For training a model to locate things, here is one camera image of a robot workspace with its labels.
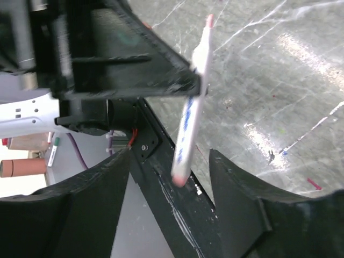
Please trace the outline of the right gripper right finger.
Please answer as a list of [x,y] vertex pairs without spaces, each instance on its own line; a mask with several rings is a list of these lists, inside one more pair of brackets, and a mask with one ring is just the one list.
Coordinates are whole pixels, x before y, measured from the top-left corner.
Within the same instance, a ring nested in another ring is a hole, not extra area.
[[224,257],[343,257],[343,191],[288,192],[209,153]]

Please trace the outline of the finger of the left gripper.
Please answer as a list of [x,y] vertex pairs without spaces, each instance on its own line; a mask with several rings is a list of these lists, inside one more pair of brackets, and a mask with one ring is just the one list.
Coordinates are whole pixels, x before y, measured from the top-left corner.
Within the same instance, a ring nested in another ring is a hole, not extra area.
[[57,98],[195,96],[200,77],[126,1],[51,1]]

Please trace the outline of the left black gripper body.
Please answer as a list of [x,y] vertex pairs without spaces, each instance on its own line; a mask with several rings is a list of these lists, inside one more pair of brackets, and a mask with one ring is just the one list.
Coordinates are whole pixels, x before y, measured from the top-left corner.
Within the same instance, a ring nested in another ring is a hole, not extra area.
[[71,90],[67,13],[72,5],[1,1],[1,73],[19,78],[25,90]]

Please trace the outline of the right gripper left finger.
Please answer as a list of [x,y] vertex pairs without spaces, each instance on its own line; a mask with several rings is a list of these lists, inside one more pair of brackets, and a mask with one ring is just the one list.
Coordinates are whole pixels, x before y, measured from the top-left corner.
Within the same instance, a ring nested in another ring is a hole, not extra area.
[[110,257],[130,172],[125,148],[64,181],[1,199],[1,257]]

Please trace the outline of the red white marker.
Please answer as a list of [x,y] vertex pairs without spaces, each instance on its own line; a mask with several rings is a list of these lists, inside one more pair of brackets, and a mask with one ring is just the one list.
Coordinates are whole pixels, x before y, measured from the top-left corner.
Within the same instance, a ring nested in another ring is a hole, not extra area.
[[200,95],[189,97],[182,111],[180,126],[175,145],[171,177],[173,183],[182,187],[191,174],[191,163],[196,147],[196,137],[200,126],[200,117],[208,89],[208,77],[212,61],[213,15],[207,17],[199,42],[194,49],[190,69],[200,76]]

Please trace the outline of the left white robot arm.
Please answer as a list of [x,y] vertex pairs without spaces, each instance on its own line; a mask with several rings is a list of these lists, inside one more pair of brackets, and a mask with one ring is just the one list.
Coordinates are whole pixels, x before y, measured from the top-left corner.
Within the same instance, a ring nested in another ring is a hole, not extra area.
[[2,138],[130,131],[139,99],[201,89],[127,1],[1,1],[1,75],[25,96],[1,103]]

